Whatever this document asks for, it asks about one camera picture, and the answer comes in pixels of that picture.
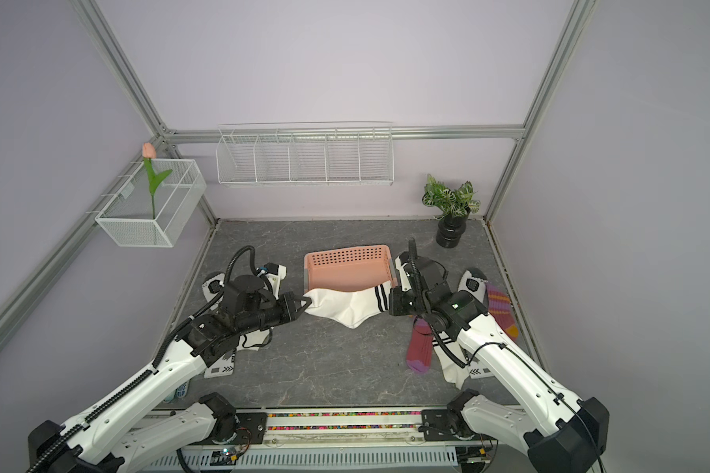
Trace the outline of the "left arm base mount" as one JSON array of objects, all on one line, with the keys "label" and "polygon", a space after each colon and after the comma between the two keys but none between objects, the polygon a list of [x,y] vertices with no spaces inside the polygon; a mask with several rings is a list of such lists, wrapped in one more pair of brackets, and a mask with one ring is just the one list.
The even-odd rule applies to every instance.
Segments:
[{"label": "left arm base mount", "polygon": [[266,433],[268,414],[239,412],[216,421],[209,437],[216,445],[260,445]]}]

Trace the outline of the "white sock two black stripes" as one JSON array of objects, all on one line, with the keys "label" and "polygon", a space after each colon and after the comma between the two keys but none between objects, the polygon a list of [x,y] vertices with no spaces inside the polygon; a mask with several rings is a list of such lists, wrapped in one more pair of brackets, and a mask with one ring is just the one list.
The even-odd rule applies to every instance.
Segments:
[{"label": "white sock two black stripes", "polygon": [[313,289],[305,293],[305,297],[311,300],[306,313],[356,329],[367,319],[390,310],[391,289],[390,281],[356,292]]}]

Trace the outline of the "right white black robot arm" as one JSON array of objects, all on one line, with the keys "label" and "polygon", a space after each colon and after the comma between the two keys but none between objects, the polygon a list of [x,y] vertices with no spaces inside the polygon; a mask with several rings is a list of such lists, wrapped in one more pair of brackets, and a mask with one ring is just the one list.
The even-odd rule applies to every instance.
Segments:
[{"label": "right white black robot arm", "polygon": [[456,367],[481,363],[520,405],[514,412],[467,390],[450,406],[463,427],[518,449],[538,472],[605,471],[609,410],[601,401],[548,374],[472,293],[451,289],[441,263],[408,250],[394,266],[400,283],[390,291],[390,314],[426,321]]}]

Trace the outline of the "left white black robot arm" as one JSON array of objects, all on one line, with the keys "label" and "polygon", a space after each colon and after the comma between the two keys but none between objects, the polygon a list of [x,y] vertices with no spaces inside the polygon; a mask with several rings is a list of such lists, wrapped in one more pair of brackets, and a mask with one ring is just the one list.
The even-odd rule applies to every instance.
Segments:
[{"label": "left white black robot arm", "polygon": [[290,323],[311,303],[308,297],[279,292],[266,274],[225,280],[137,374],[64,423],[36,427],[28,439],[30,471],[136,472],[197,441],[234,441],[240,429],[237,410],[217,393],[149,428],[134,427],[168,394],[233,351],[242,336]]}]

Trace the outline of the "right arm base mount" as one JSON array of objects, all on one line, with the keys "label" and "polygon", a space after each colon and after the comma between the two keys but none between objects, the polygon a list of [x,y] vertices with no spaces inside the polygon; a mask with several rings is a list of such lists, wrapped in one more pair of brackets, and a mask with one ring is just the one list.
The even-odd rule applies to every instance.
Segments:
[{"label": "right arm base mount", "polygon": [[444,408],[424,409],[421,411],[421,422],[418,432],[425,441],[485,441],[491,437],[475,433],[465,419],[462,410],[465,404],[479,392],[466,389],[455,396]]}]

